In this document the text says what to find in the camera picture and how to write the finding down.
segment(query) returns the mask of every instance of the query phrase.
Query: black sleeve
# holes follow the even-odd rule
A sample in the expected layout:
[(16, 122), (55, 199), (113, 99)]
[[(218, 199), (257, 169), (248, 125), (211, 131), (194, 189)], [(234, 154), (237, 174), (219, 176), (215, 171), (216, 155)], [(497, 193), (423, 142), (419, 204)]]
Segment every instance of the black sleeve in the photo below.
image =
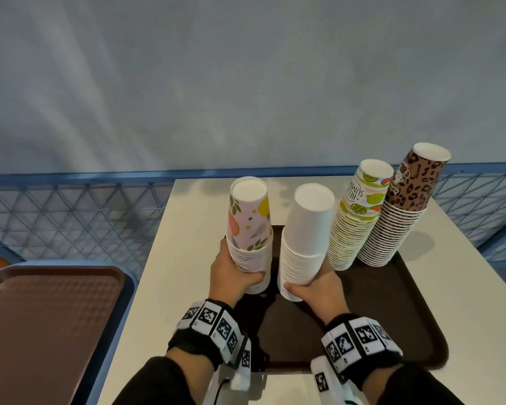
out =
[(463, 405), (452, 392), (415, 363), (406, 363), (386, 383), (377, 405)]
[(113, 405), (195, 405), (182, 368), (166, 357), (153, 357), (129, 380)]

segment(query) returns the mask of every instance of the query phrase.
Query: lemon illustration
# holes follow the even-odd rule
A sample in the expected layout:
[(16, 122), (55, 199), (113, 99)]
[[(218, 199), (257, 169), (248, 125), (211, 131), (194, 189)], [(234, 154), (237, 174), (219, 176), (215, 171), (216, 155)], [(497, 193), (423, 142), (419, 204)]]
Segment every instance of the lemon illustration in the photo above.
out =
[(343, 211), (343, 213), (349, 214), (349, 211), (345, 207), (345, 204), (343, 203), (343, 200), (339, 202), (339, 208)]
[(378, 177), (370, 176), (367, 173), (364, 173), (364, 181), (366, 182), (376, 182)]
[(364, 214), (367, 211), (367, 209), (364, 208), (364, 206), (362, 206), (361, 204), (356, 204), (356, 203), (352, 204), (351, 210), (353, 212), (355, 212), (356, 214)]
[(384, 199), (384, 193), (369, 194), (366, 196), (367, 203), (378, 204)]
[(258, 214), (266, 217), (270, 214), (270, 205), (268, 204), (268, 198), (265, 197), (261, 204), (258, 205)]

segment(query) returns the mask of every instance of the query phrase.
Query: right hand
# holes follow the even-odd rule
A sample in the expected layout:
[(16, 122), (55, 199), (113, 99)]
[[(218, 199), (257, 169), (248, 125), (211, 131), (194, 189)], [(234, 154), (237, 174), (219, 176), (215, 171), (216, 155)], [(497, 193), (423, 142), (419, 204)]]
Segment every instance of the right hand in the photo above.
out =
[(320, 318), (328, 325), (337, 315), (350, 313), (345, 301), (341, 279), (325, 258), (320, 270), (309, 286), (285, 283), (285, 289), (303, 299)]

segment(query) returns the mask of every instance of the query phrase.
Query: cable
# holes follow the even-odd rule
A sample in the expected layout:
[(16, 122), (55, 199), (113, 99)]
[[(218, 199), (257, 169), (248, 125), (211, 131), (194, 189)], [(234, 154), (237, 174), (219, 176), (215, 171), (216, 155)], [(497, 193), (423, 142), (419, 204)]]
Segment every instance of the cable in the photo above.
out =
[(221, 391), (221, 388), (223, 388), (223, 384), (225, 384), (225, 383), (227, 383), (227, 382), (230, 382), (230, 379), (229, 379), (229, 378), (227, 378), (226, 380), (221, 381), (221, 383), (220, 383), (220, 387), (219, 387), (219, 388), (217, 388), (217, 394), (216, 394), (216, 399), (214, 400), (214, 405), (216, 405), (216, 403), (217, 403), (217, 398), (219, 397), (219, 393), (220, 393), (220, 391)]

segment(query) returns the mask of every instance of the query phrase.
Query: stack of paper cups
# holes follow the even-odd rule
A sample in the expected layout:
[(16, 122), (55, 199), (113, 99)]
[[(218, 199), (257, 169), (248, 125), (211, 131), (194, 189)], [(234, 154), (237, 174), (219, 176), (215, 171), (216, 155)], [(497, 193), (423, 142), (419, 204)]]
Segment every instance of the stack of paper cups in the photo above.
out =
[(348, 269), (375, 226), (393, 168), (377, 159), (365, 159), (339, 202), (330, 231), (328, 259), (335, 270)]
[(297, 188), (287, 224), (281, 235), (277, 284), (281, 295), (301, 301), (289, 293), (286, 282), (310, 284), (322, 265), (330, 238), (335, 197), (330, 189), (317, 183)]
[(268, 188), (261, 179), (241, 177), (230, 186), (227, 244), (236, 266), (244, 272), (266, 272), (247, 294), (258, 294), (270, 284), (272, 240)]
[(432, 143), (417, 143), (396, 170), (379, 221), (358, 253), (365, 264), (386, 265), (425, 213), (451, 153)]

